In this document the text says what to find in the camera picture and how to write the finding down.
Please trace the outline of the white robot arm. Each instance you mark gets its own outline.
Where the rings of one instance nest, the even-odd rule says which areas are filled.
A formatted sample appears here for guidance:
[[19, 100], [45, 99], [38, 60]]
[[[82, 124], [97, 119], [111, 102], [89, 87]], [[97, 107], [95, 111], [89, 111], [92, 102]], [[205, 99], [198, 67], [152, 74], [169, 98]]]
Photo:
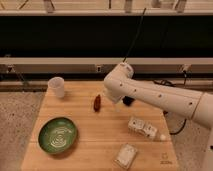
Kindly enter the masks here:
[[121, 62], [104, 78], [106, 96], [114, 103], [128, 96], [181, 115], [210, 130], [201, 171], [213, 171], [213, 94], [163, 86], [132, 78], [133, 68]]

